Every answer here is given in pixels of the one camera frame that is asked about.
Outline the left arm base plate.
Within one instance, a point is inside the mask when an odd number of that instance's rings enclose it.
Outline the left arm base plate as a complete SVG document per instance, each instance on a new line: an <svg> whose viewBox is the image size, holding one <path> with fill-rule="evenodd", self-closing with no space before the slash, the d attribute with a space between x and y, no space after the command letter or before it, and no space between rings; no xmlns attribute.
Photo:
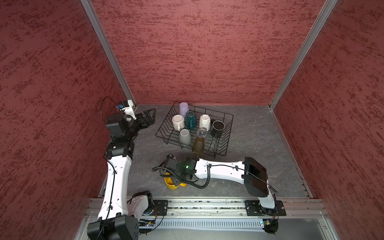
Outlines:
<svg viewBox="0 0 384 240"><path fill-rule="evenodd" d="M150 216L166 216L168 212L168 200L154 200L154 208Z"/></svg>

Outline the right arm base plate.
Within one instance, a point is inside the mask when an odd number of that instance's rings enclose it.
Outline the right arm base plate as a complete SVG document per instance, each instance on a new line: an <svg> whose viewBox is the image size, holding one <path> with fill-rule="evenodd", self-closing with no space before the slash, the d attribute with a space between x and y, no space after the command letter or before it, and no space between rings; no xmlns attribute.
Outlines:
<svg viewBox="0 0 384 240"><path fill-rule="evenodd" d="M285 217L287 215L282 201L275 201L275 208L262 207L260 201L245 201L245 209L248 217Z"/></svg>

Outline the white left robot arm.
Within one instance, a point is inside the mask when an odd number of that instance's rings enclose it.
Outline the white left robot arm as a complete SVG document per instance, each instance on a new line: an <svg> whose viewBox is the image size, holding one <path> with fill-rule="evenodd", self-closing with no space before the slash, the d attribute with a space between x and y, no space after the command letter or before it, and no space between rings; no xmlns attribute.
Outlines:
<svg viewBox="0 0 384 240"><path fill-rule="evenodd" d="M87 229L91 240L136 240L142 216L157 214L149 191L127 198L128 176L132 166L134 139L138 132L156 121L156 110L150 109L137 116L120 110L107 117L106 126L111 140L104 159L108 165L106 191L98 218Z"/></svg>

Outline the lilac plastic cup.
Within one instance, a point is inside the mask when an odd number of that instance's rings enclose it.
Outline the lilac plastic cup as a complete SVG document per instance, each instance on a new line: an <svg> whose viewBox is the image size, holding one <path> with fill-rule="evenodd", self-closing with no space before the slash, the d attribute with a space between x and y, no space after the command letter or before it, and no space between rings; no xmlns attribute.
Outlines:
<svg viewBox="0 0 384 240"><path fill-rule="evenodd" d="M187 113L189 112L189 105L186 102L182 102L179 104L179 114L182 115L184 118L187 116Z"/></svg>

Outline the black mug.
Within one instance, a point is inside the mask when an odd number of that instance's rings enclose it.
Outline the black mug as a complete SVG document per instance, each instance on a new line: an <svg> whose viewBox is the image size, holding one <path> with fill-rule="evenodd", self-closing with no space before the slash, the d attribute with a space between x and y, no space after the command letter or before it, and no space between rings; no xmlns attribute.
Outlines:
<svg viewBox="0 0 384 240"><path fill-rule="evenodd" d="M213 136L213 138L221 138L223 132L224 132L224 129L225 129L225 124L224 122L220 121L220 120L216 120L212 123L212 131L211 131L211 135Z"/></svg>

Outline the white mug red inside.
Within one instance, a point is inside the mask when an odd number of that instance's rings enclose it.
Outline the white mug red inside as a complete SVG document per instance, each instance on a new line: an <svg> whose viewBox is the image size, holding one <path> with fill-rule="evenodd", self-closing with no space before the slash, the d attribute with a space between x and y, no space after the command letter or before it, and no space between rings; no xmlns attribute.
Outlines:
<svg viewBox="0 0 384 240"><path fill-rule="evenodd" d="M173 128L180 132L185 127L185 118L182 115L174 115L172 117Z"/></svg>

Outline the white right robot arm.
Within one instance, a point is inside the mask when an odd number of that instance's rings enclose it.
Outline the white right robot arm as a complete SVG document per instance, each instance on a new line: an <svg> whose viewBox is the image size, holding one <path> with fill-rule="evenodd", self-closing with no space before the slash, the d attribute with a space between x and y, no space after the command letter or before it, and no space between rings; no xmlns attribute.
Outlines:
<svg viewBox="0 0 384 240"><path fill-rule="evenodd" d="M251 157L239 162L225 163L198 157L178 161L173 155L169 155L152 171L159 171L161 176L171 178L175 186L187 184L205 189L211 179L236 182L244 185L249 195L259 199L265 215L276 212L277 191L269 184L267 169Z"/></svg>

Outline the yellow mug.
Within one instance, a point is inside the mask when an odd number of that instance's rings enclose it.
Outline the yellow mug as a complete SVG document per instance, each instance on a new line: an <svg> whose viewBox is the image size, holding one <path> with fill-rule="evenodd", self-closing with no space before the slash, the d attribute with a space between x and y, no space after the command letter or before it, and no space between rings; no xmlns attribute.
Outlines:
<svg viewBox="0 0 384 240"><path fill-rule="evenodd" d="M179 187L186 187L187 186L187 184L185 184L185 183L180 183L179 185L176 186L175 183L173 182L173 180L171 179L170 173L166 173L164 180L165 180L165 183L166 183L168 189L170 189L170 190L176 190Z"/></svg>

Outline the olive green glass tumbler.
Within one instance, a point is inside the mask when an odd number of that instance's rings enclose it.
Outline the olive green glass tumbler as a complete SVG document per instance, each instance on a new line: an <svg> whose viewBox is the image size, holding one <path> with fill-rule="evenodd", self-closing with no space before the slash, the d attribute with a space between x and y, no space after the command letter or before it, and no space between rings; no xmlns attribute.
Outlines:
<svg viewBox="0 0 384 240"><path fill-rule="evenodd" d="M205 140L202 137L197 137L192 146L192 151L194 153L203 153L205 149Z"/></svg>

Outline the white mug grey outside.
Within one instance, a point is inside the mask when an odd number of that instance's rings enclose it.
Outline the white mug grey outside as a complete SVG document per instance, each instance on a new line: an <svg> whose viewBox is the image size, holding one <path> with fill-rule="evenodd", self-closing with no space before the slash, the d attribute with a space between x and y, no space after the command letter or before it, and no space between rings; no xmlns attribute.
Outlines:
<svg viewBox="0 0 384 240"><path fill-rule="evenodd" d="M191 134L188 129L182 129L179 134L179 142L182 145L189 146L191 144Z"/></svg>

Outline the clear plastic cup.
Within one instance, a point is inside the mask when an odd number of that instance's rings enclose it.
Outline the clear plastic cup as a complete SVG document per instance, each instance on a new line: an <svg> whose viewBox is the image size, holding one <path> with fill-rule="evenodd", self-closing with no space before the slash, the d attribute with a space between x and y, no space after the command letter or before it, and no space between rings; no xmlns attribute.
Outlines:
<svg viewBox="0 0 384 240"><path fill-rule="evenodd" d="M207 129L206 128L199 128L198 130L197 130L197 137L198 138L205 138L206 136L207 136Z"/></svg>

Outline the white faceted mug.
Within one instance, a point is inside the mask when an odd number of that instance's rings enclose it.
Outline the white faceted mug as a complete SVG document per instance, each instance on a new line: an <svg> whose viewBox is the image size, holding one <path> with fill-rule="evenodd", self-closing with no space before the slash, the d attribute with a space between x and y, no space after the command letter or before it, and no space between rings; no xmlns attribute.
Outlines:
<svg viewBox="0 0 384 240"><path fill-rule="evenodd" d="M201 115L199 119L199 128L205 128L207 132L210 130L211 127L211 118L207 114Z"/></svg>

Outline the white mug green handle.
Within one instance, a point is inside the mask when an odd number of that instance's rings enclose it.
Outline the white mug green handle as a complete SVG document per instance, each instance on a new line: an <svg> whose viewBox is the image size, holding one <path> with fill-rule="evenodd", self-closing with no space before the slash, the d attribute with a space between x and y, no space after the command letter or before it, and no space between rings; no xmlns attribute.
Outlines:
<svg viewBox="0 0 384 240"><path fill-rule="evenodd" d="M197 117L193 111L188 111L186 115L186 126L189 130L193 130L197 126Z"/></svg>

